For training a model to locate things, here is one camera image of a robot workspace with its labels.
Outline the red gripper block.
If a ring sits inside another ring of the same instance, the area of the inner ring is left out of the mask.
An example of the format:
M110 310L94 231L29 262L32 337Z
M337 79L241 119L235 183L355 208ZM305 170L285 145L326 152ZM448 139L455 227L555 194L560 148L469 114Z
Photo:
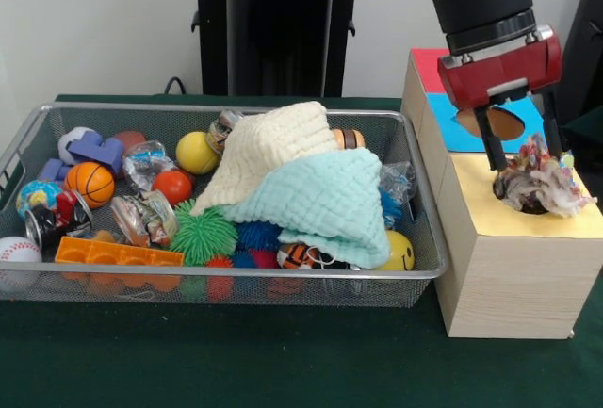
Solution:
M562 75L562 48L553 30L535 30L526 36L461 56L440 57L437 72L449 100L459 109L474 109L491 171L504 171L507 159L492 130L488 107L497 100L517 98L540 90L543 128L552 156L562 156L562 138L555 114L552 88Z

